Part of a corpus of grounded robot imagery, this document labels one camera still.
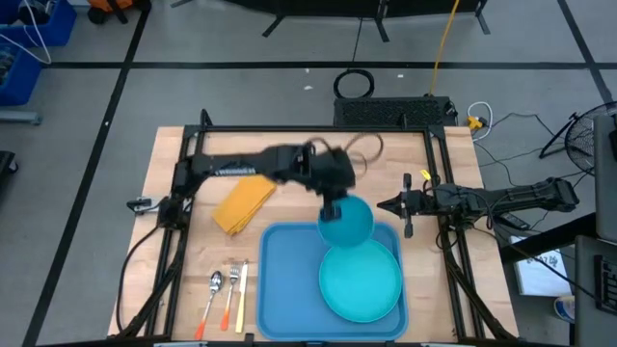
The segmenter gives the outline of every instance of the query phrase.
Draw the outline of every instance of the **gray floor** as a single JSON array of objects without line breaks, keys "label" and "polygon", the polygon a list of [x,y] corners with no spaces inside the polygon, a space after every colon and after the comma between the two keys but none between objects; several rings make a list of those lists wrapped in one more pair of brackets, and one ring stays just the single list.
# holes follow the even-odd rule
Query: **gray floor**
[{"label": "gray floor", "polygon": [[[610,0],[569,0],[578,26],[598,62],[617,62],[611,35]],[[443,59],[448,62],[582,63],[583,58],[556,1],[491,0],[485,36],[475,18],[459,15]],[[56,62],[122,62],[137,23],[111,19],[94,27],[80,11],[67,47],[52,50]],[[365,22],[358,61],[435,59],[446,15],[385,22],[390,43],[381,43]],[[274,18],[219,0],[196,0],[171,9],[156,2],[141,39],[136,62],[348,61],[357,19],[287,18],[269,39],[260,33]],[[375,96],[427,93],[428,69],[371,69]],[[202,107],[217,124],[330,124],[332,83],[341,69],[132,69],[103,149],[84,211],[70,248],[39,344],[103,338],[115,301],[121,262],[133,216],[124,203],[139,195],[158,126],[197,122]],[[77,188],[91,155],[119,71],[59,69],[43,71],[31,102],[17,109],[40,112],[43,124],[0,125],[0,148],[15,151],[21,170],[0,205],[0,336],[2,345],[21,344],[51,259],[67,223]],[[603,70],[617,93],[617,71]],[[361,93],[363,81],[343,83],[344,93]],[[477,100],[491,103],[496,120],[511,112],[538,114],[556,131],[573,112],[602,104],[587,69],[443,69],[436,94],[449,95],[464,114]],[[512,117],[480,142],[496,158],[541,147],[550,134],[535,120]],[[488,155],[477,149],[481,164]],[[506,162],[514,183],[577,172],[565,153],[544,160],[535,155]],[[508,185],[502,167],[482,168],[487,188]],[[569,178],[575,182],[578,176]],[[594,210],[593,177],[577,186],[579,208],[550,213],[537,226],[558,226]],[[534,223],[542,211],[519,216]],[[570,249],[564,253],[573,254]],[[554,318],[551,299],[518,295],[506,267],[517,322],[532,341],[568,341],[568,327]]]}]

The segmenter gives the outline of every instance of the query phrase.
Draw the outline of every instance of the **spoon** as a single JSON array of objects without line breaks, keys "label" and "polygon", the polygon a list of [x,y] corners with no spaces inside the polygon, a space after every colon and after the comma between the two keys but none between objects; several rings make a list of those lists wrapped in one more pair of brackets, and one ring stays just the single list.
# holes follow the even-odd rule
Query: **spoon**
[{"label": "spoon", "polygon": [[208,300],[208,305],[205,307],[205,312],[203,313],[203,318],[201,319],[200,325],[195,332],[195,339],[201,340],[203,337],[203,329],[205,328],[205,318],[208,316],[208,311],[210,310],[210,304],[212,304],[212,298],[214,298],[214,294],[216,294],[219,290],[221,290],[221,286],[223,285],[223,274],[220,271],[215,271],[210,278],[210,300]]}]

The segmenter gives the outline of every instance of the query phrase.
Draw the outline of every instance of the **yellow cable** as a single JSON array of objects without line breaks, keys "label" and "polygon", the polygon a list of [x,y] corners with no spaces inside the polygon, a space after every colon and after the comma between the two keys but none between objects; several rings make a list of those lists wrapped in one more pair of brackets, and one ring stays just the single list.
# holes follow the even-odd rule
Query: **yellow cable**
[{"label": "yellow cable", "polygon": [[440,60],[442,59],[443,46],[445,45],[445,38],[447,38],[447,33],[450,31],[450,26],[452,26],[452,21],[454,20],[454,14],[456,14],[456,9],[459,7],[459,0],[454,1],[454,7],[452,7],[452,13],[450,13],[450,18],[447,20],[447,24],[445,25],[445,31],[442,36],[442,43],[440,44],[440,50],[437,53],[437,60],[435,61],[435,67],[433,67],[433,82],[431,82],[431,89],[429,90],[429,95],[433,94],[435,90],[435,84],[437,84],[437,70],[439,69]]}]

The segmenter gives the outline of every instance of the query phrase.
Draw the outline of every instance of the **black metal frame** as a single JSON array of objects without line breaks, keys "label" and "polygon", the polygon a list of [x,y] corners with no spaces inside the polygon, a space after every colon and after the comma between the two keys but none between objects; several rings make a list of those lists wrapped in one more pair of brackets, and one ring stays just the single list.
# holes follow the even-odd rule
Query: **black metal frame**
[{"label": "black metal frame", "polygon": [[[282,0],[227,0],[228,2],[244,6],[246,8],[272,13],[276,16],[275,20],[261,34],[268,38],[272,32],[281,24],[286,16],[343,16],[343,17],[367,17],[375,19],[379,36],[383,42],[389,42],[388,33],[384,28],[384,19],[388,17],[400,17],[409,15],[422,15],[433,13],[449,13],[452,5],[448,1],[407,1],[407,0],[363,0],[358,1],[310,1],[290,2]],[[462,0],[459,12],[475,13],[484,34],[491,34],[482,10],[488,0]],[[177,7],[185,3],[178,1],[172,4]]]},{"label": "black metal frame", "polygon": [[[424,138],[424,145],[426,151],[426,158],[428,163],[429,173],[433,177],[433,184],[437,185],[436,177],[438,176],[437,170],[437,162],[435,159],[435,151],[433,149],[432,138],[436,138],[440,147],[440,155],[443,161],[443,171],[445,175],[445,182],[453,183],[454,176],[450,164],[449,153],[447,150],[447,144],[445,142],[445,133],[442,125],[435,126],[407,126],[403,124],[402,127],[392,127],[392,126],[344,126],[344,127],[332,127],[332,126],[215,126],[212,125],[211,120],[207,116],[207,114],[201,114],[201,125],[186,125],[184,127],[184,131],[182,134],[182,144],[180,146],[180,153],[178,155],[178,159],[182,160],[187,157],[190,142],[197,137],[195,151],[203,150],[203,144],[205,139],[205,134],[207,132],[363,132],[363,131],[379,131],[379,132],[410,132],[410,133],[421,133]],[[180,238],[178,239],[178,248],[176,252],[180,252],[182,254],[181,261],[178,265],[179,271],[174,273],[174,278],[171,282],[171,291],[170,298],[167,305],[167,313],[165,316],[165,324],[164,331],[162,337],[171,338],[174,328],[174,318],[175,311],[177,305],[177,296],[179,295],[179,286],[181,280],[181,269],[183,262],[183,255],[186,250],[186,240],[188,239],[189,232],[189,222],[192,214],[192,209],[187,209],[184,211],[185,220],[187,223],[181,227],[177,232],[180,233]],[[448,236],[448,224],[445,218],[439,218],[439,228],[442,231],[442,244],[448,250],[450,241]],[[168,258],[171,251],[172,246],[172,238],[174,234],[174,230],[170,228],[165,229],[165,234],[163,236],[163,241],[161,244],[161,252],[158,259],[156,276],[154,281],[154,287],[157,288],[164,280],[164,274],[166,273],[166,268],[168,264]],[[461,271],[465,276],[465,280],[468,283],[461,283],[461,278],[457,279],[457,276],[453,276],[450,272],[447,274],[448,278],[448,289],[450,294],[450,301],[452,307],[452,314],[454,320],[455,333],[459,340],[466,338],[467,334],[465,332],[465,322],[462,313],[462,307],[459,297],[459,290],[457,283],[461,283],[463,289],[466,293],[474,292],[474,283],[473,283],[473,274],[471,271],[471,264],[469,260],[469,250],[467,248],[467,242],[465,241],[464,232],[459,232],[458,237],[459,240],[459,252],[461,258],[461,264],[463,270],[461,271],[456,266],[456,259],[452,251],[444,251],[443,260],[446,262],[454,263],[455,267],[458,271]],[[472,295],[470,297],[470,301],[472,303],[481,302],[481,299],[477,294]],[[147,312],[148,318],[146,322],[145,329],[145,337],[153,337],[154,336],[154,326],[156,325],[156,319],[158,318],[157,306],[152,306],[149,308],[151,310],[150,313]],[[471,317],[473,321],[474,335],[475,337],[484,338],[484,330],[482,320],[480,318],[480,314],[475,306],[471,306]],[[130,335],[134,336],[136,332],[141,329],[141,326],[134,326],[131,330]]]}]

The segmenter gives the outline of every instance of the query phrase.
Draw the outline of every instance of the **white cable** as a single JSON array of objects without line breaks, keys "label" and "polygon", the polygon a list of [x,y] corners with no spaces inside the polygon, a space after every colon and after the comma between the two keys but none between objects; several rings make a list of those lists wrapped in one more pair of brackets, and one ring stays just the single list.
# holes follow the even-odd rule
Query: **white cable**
[{"label": "white cable", "polygon": [[36,42],[34,39],[32,39],[32,37],[30,36],[30,33],[28,33],[28,26],[24,25],[23,27],[23,32],[26,33],[26,36],[28,36],[28,39],[30,39],[30,42],[35,45],[36,47],[40,47],[39,43]]},{"label": "white cable", "polygon": [[[45,41],[42,39],[42,36],[40,35],[40,31],[39,31],[39,26],[37,25],[37,21],[35,20],[35,14],[32,12],[32,9],[30,8],[30,0],[25,0],[24,3],[26,4],[26,8],[28,9],[28,12],[30,13],[30,17],[32,18],[32,24],[35,27],[35,30],[37,31],[37,35],[39,35],[39,39],[40,39],[40,43],[42,44],[42,48],[45,50],[45,55],[47,56],[47,61],[44,61],[43,59],[37,57],[34,53],[32,53],[31,51],[29,51],[28,49],[26,49],[26,47],[22,46],[21,44],[7,38],[6,36],[0,34],[0,38],[7,40],[8,42],[14,44],[15,46],[19,47],[21,50],[23,50],[24,52],[30,54],[34,59],[38,60],[39,62],[43,63],[43,64],[47,64],[47,65],[51,65],[51,56],[49,55],[49,51],[47,50],[47,45],[45,45]],[[30,41],[32,43],[34,43],[36,46],[37,43],[34,42],[34,40],[32,40],[32,38],[30,38]]]},{"label": "white cable", "polygon": [[484,133],[484,135],[480,136],[477,139],[473,139],[474,142],[478,140],[482,140],[485,137],[489,136],[489,134],[491,133],[491,129],[493,128],[493,109],[491,108],[491,105],[489,105],[489,103],[486,101],[476,101],[472,103],[467,109],[467,117],[472,117],[471,109],[473,108],[473,106],[476,106],[476,105],[484,105],[486,106],[487,110],[489,110],[489,129]]}]

